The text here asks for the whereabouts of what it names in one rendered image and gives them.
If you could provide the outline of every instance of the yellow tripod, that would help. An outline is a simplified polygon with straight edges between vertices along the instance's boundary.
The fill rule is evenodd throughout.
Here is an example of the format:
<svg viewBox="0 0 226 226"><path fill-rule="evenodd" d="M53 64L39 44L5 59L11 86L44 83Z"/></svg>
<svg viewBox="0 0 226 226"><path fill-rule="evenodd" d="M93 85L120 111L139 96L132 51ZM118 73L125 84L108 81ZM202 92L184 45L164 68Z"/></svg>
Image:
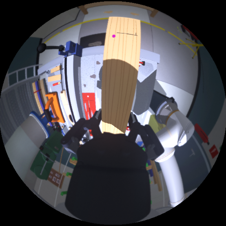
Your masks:
<svg viewBox="0 0 226 226"><path fill-rule="evenodd" d="M197 44L197 43L195 43L195 42L193 42L193 43L194 43L194 44L191 44L191 43L179 43L179 44L180 44L180 45L192 45L193 47L198 47L197 50L196 50L196 52L195 52L195 54L194 54L194 56L192 57L192 58L194 59L196 53L198 52L199 47L200 47L200 46L204 46L204 45L203 45L203 44Z"/></svg>

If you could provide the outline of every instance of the corrugated gray panel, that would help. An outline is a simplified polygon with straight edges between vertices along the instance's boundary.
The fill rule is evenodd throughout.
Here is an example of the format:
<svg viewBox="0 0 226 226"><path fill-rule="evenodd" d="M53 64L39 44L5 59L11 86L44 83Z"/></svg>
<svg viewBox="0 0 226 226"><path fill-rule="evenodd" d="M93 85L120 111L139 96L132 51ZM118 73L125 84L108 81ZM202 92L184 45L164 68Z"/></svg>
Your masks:
<svg viewBox="0 0 226 226"><path fill-rule="evenodd" d="M17 103L15 90L6 94L6 102L16 126L19 127L24 122L24 117Z"/></svg>
<svg viewBox="0 0 226 226"><path fill-rule="evenodd" d="M27 86L26 84L23 84L22 86L18 87L18 94L19 99L21 103L21 107L24 111L25 117L28 118L30 115L30 112L33 110L31 106L31 100L29 98L29 95L27 93Z"/></svg>
<svg viewBox="0 0 226 226"><path fill-rule="evenodd" d="M8 137L11 137L15 131L8 114L6 112L3 100L0 99L0 123L3 126L3 129Z"/></svg>
<svg viewBox="0 0 226 226"><path fill-rule="evenodd" d="M35 100L35 96L34 96L34 92L33 92L33 88L32 88L32 83L36 82L36 80L31 81L29 83L27 83L27 88L30 90L31 92L31 101L32 101L32 105L34 106L34 109L32 109L33 111L35 111L38 115L40 114L36 100Z"/></svg>
<svg viewBox="0 0 226 226"><path fill-rule="evenodd" d="M2 135L2 141L3 141L3 144L5 145L7 143L7 138L4 136L4 133L2 132L1 130L1 135Z"/></svg>

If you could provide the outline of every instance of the yellow line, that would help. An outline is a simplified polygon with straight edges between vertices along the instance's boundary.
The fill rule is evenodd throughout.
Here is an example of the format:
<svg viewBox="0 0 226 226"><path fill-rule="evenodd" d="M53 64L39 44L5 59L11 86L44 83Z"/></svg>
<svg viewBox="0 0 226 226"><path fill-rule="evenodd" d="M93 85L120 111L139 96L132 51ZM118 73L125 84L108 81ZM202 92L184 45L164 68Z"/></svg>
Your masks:
<svg viewBox="0 0 226 226"><path fill-rule="evenodd" d="M154 24L150 24L150 23L145 22L145 21L140 21L140 22L145 23L145 24L148 24L148 25L152 25L152 26L154 26L154 27L157 27L157 28L159 28L159 29L165 31L165 29L163 29L163 28L161 28L161 27L158 27L158 26L156 26L156 25L154 25Z"/></svg>
<svg viewBox="0 0 226 226"><path fill-rule="evenodd" d="M55 34L53 37L55 37L56 35L58 35L60 32L58 32L57 34ZM47 41L45 41L44 43L48 42L50 39L52 39L53 37L49 38Z"/></svg>
<svg viewBox="0 0 226 226"><path fill-rule="evenodd" d="M95 21L95 20L108 20L108 19L109 19L109 18L100 18L100 19L88 20L88 21L81 22L81 23L79 23L79 24L75 24L75 25L73 25L73 26L70 26L70 27L64 29L63 31L65 31L65 30L67 30L67 29L69 29L69 28L75 27L75 26L77 26L77 25L84 24L84 23L88 23L88 22L91 22L91 21ZM140 21L140 22L145 23L145 24L148 24L148 25L151 25L151 26L154 26L154 27L157 27L157 28L159 28L159 29L165 31L165 29L163 29L163 28L161 28L161 27L159 27L159 26L156 26L156 25L154 25L154 24L150 24L150 23L145 22L145 21ZM175 35L172 34L171 32L168 31L168 33L171 34L172 36L174 36L175 38L179 39L177 36L175 36ZM186 46L187 46L193 53L195 53L195 51L193 51L192 48L190 48L188 45L186 45Z"/></svg>
<svg viewBox="0 0 226 226"><path fill-rule="evenodd" d="M175 36L174 34L172 34L172 33L170 33L169 31L168 31L168 33L169 34L171 34L172 36L174 36L175 38L177 38L177 39L179 39L177 36ZM192 48L190 48L188 45L186 45L193 53L195 53L195 51L193 51L193 49Z"/></svg>

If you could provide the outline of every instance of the green connector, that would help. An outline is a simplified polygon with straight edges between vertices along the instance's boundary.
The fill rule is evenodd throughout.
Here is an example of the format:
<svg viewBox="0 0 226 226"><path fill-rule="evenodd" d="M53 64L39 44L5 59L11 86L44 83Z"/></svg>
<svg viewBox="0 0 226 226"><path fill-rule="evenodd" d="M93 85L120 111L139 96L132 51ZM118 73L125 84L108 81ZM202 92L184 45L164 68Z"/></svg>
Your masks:
<svg viewBox="0 0 226 226"><path fill-rule="evenodd" d="M66 195L66 194L67 194L67 191L62 191L60 195L63 196L63 195Z"/></svg>
<svg viewBox="0 0 226 226"><path fill-rule="evenodd" d="M72 176L72 173L67 172L66 176L68 177L69 175Z"/></svg>

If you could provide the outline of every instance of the fire extinguisher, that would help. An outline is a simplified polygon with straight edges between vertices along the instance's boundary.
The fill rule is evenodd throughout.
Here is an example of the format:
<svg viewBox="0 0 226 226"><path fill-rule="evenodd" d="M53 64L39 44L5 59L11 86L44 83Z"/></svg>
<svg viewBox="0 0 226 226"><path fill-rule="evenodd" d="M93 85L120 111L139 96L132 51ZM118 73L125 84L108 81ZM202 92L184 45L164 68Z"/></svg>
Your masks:
<svg viewBox="0 0 226 226"><path fill-rule="evenodd" d="M209 145L210 143L209 143L208 136L205 134L205 132L202 130L202 128L197 123L194 125L194 127L195 127L195 131L201 137L202 141Z"/></svg>

